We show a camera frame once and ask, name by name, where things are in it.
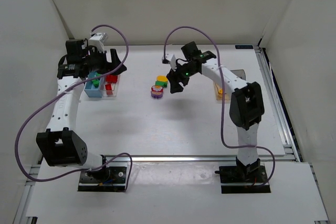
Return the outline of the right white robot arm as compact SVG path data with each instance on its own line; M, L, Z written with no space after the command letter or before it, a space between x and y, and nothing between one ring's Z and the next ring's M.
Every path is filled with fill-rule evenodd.
M238 134L236 167L243 179L248 178L260 167L257 131L265 112L260 85L239 78L220 64L219 54L202 52L195 42L184 45L181 50L185 57L182 65L174 55L164 53L162 57L163 64L171 67L166 76L170 92L182 92L190 77L200 73L229 94L229 117L237 127Z

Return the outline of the small green lego brick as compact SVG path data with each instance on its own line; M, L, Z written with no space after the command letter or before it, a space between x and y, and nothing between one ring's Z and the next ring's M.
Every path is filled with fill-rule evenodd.
M100 82L99 82L99 81L97 81L97 82L92 82L92 84L93 84L93 86L94 86L95 88L98 88L99 85L100 85Z

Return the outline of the small red lego brick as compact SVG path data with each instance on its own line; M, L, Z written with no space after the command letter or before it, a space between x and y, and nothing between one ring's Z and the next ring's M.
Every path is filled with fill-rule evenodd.
M107 96L112 96L113 95L113 89L112 89L112 85L110 83L105 85L105 90L106 90L106 95Z

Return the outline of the yellow rounded lego brick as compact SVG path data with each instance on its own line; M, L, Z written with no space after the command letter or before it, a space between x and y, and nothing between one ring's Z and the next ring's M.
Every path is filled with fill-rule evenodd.
M164 82L164 83L168 82L168 79L166 76L157 76L156 80L159 82Z

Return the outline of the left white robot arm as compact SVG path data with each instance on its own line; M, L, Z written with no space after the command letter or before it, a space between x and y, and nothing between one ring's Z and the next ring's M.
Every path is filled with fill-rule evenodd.
M60 99L54 105L46 130L36 137L50 167L76 167L96 173L106 162L102 155L89 152L84 140L75 132L80 96L85 87L83 81L94 71L99 75L112 70L117 73L126 71L115 50L110 51L112 61L107 60L104 41L102 33L88 40L66 41L66 62L60 62L57 71Z

